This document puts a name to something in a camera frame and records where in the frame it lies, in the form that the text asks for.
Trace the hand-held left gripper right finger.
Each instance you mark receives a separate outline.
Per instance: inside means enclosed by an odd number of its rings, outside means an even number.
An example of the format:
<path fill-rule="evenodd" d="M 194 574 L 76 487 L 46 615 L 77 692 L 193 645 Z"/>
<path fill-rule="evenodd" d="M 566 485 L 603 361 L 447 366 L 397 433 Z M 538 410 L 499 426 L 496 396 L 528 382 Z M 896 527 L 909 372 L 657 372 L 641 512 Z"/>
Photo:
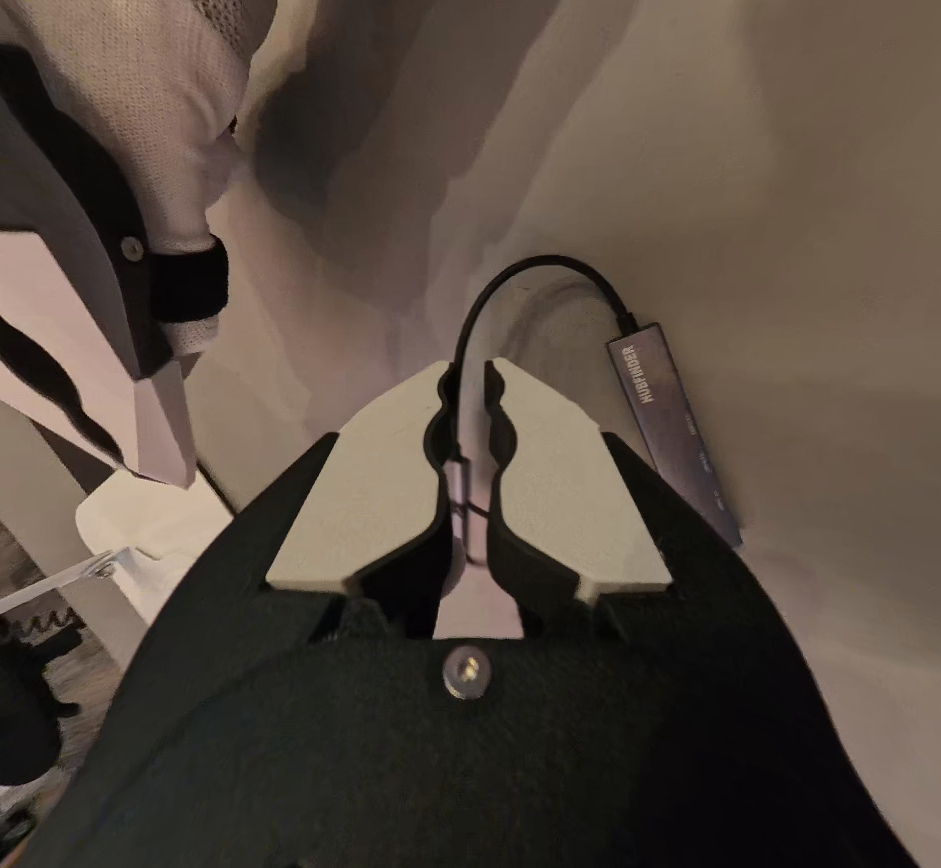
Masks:
<path fill-rule="evenodd" d="M 523 639 L 625 639 L 671 605 L 674 578 L 605 434 L 506 358 L 485 368 L 488 569 Z"/>

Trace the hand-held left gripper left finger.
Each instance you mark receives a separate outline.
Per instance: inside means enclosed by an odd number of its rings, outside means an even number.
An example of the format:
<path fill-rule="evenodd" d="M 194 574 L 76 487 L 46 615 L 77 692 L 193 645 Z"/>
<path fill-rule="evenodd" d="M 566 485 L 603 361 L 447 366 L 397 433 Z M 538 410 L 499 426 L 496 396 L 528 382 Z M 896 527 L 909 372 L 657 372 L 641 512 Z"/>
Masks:
<path fill-rule="evenodd" d="M 267 570 L 269 587 L 368 599 L 406 637 L 432 637 L 453 563 L 452 371 L 432 363 L 340 429 Z"/>

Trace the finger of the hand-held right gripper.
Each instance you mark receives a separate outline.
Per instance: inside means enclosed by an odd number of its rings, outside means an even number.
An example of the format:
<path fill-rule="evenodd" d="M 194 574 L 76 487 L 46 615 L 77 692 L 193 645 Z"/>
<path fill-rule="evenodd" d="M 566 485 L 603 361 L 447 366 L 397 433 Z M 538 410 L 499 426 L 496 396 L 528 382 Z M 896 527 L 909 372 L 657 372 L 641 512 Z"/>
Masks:
<path fill-rule="evenodd" d="M 40 235 L 2 231 L 2 402 L 114 469 L 192 486 L 182 369 L 161 331 L 124 359 Z"/>

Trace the grey usb hub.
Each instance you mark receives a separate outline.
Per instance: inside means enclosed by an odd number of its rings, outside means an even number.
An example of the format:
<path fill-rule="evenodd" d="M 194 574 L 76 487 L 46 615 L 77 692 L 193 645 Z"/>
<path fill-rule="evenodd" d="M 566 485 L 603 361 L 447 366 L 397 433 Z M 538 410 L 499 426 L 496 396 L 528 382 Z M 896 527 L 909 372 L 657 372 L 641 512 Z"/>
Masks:
<path fill-rule="evenodd" d="M 732 548 L 743 544 L 663 328 L 617 317 L 607 353 L 659 476 Z"/>

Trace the person's right hand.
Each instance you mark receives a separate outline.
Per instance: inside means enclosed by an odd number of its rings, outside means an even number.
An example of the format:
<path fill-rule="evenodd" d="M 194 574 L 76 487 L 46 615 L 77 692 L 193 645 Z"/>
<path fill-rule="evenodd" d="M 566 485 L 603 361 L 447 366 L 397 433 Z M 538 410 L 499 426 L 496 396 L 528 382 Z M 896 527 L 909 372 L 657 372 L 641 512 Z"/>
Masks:
<path fill-rule="evenodd" d="M 2 0 L 2 45 L 118 165 L 164 256 L 209 251 L 241 169 L 229 125 L 277 0 Z"/>

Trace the clear acrylic rod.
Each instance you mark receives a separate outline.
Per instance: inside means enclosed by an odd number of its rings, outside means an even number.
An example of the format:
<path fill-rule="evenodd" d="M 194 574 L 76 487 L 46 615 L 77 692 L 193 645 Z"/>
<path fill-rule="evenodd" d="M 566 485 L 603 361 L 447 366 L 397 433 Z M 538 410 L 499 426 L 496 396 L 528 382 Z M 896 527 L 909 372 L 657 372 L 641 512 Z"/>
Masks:
<path fill-rule="evenodd" d="M 48 592 L 61 591 L 76 582 L 86 579 L 111 579 L 120 563 L 138 553 L 139 550 L 135 546 L 110 550 L 100 556 L 90 557 L 72 565 L 51 577 L 6 594 L 1 598 L 1 614 L 10 613 Z"/>

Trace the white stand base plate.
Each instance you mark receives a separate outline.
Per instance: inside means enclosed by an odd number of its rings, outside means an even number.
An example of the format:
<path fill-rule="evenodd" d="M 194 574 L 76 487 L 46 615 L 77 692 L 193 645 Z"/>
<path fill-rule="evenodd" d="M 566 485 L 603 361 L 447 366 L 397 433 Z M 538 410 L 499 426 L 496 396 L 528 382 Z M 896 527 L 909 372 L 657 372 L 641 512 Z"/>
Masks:
<path fill-rule="evenodd" d="M 113 580 L 139 611 L 146 602 L 165 602 L 232 518 L 202 474 L 179 488 L 124 471 L 75 512 L 81 540 L 93 555 L 114 555 Z"/>

